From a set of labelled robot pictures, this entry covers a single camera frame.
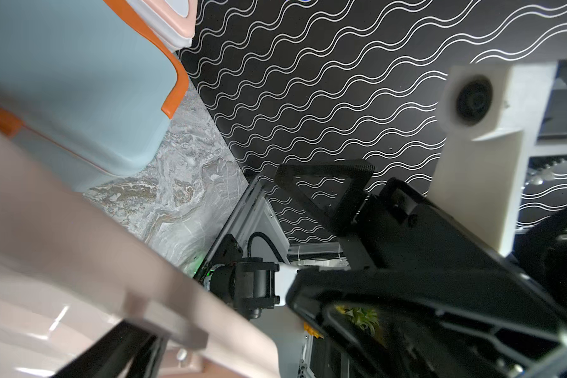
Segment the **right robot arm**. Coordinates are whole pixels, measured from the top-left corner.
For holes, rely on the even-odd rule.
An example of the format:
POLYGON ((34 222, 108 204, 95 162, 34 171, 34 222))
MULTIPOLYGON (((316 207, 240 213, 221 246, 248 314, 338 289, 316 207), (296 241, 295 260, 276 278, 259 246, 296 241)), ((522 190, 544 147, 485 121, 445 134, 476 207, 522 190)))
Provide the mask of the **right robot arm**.
POLYGON ((363 377, 567 377, 567 207, 517 234, 524 186, 567 162, 567 60, 452 69, 427 195, 365 159, 283 164, 276 184, 345 270, 295 270, 220 235, 194 277, 247 319, 287 305, 363 377))

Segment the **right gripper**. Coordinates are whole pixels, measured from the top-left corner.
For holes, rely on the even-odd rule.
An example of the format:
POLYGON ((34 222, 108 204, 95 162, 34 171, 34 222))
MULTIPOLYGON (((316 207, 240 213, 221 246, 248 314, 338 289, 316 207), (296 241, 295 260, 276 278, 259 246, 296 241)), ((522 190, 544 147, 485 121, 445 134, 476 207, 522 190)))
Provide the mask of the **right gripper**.
POLYGON ((337 236, 351 269, 332 271, 344 284, 384 276, 425 282, 452 273, 469 279, 518 278, 518 271, 486 242, 409 184, 392 179, 378 195, 365 187, 375 167, 364 159, 282 164, 275 184, 337 236))

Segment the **blue orange first aid box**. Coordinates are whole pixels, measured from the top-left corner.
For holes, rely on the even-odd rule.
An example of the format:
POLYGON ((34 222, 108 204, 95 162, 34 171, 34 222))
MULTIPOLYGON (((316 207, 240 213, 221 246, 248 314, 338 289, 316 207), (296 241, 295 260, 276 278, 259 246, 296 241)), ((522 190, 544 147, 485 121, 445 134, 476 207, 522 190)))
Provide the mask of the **blue orange first aid box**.
POLYGON ((0 1, 0 135, 74 191, 144 170, 188 86, 126 1, 0 1))

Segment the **white pink first aid box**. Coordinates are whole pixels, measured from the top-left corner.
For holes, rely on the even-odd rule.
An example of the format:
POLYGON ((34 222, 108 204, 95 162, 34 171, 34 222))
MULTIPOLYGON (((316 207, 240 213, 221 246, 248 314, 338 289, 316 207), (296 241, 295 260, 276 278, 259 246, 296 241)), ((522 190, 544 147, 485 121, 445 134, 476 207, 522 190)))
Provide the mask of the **white pink first aid box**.
POLYGON ((196 0, 128 0, 127 3, 171 52, 192 45, 198 12, 196 0))

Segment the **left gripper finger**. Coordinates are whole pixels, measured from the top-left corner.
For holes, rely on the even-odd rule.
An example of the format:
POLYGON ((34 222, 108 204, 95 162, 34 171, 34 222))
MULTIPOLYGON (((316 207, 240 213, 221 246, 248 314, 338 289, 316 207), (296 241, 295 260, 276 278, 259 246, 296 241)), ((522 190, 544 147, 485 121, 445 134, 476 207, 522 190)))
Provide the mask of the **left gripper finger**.
POLYGON ((55 377, 156 377, 168 339, 121 321, 55 377))

